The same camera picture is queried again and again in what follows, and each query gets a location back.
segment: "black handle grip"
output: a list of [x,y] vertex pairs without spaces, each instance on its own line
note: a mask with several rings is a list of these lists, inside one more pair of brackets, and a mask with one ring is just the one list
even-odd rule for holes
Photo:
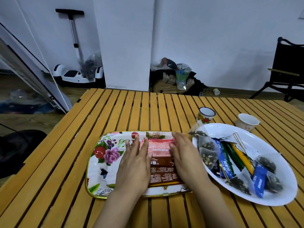
[[73,15],[84,15],[84,11],[74,9],[55,9],[57,13],[67,14],[70,20],[73,20]]

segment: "pink rose print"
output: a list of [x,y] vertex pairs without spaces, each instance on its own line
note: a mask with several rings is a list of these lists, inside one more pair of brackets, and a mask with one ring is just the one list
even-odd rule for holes
[[105,155],[103,158],[105,159],[105,162],[112,164],[113,162],[116,162],[117,159],[120,157],[120,153],[118,153],[119,149],[117,147],[114,147],[112,149],[107,149],[105,151]]

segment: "black chair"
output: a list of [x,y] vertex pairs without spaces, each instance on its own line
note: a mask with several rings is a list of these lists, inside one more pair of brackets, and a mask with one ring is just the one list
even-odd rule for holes
[[270,87],[285,94],[284,101],[286,102],[290,102],[292,99],[304,101],[304,89],[292,88],[293,86],[304,88],[302,85],[304,84],[304,45],[297,45],[279,37],[272,69],[268,70],[271,71],[270,80],[250,99]]

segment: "wooden floor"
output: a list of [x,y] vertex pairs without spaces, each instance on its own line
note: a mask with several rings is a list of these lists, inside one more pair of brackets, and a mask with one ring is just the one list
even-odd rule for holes
[[[10,74],[0,74],[0,101],[8,99],[10,97],[10,91],[14,89],[26,89],[32,91],[27,84],[25,84],[19,77]],[[60,87],[60,89],[70,98],[72,105],[84,94],[86,88],[70,88]],[[212,92],[205,92],[204,96],[216,97]],[[229,98],[249,98],[250,95],[240,93],[224,93],[218,97]],[[283,96],[273,93],[263,93],[258,95],[255,99],[265,100],[282,100]],[[292,100],[290,104],[296,106],[298,109],[304,111],[304,103],[298,100]],[[51,113],[51,114],[0,114],[0,123],[8,126],[14,130],[41,130],[48,134],[55,125],[63,118],[63,114]],[[0,136],[11,133],[12,131],[0,126]],[[0,187],[5,182],[0,179]]]

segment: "right hand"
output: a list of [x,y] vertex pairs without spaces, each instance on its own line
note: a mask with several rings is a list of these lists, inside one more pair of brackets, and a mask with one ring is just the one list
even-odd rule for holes
[[170,152],[174,157],[174,165],[179,177],[192,191],[202,185],[210,184],[211,181],[197,148],[182,133],[172,133],[172,136],[177,144],[169,144]]

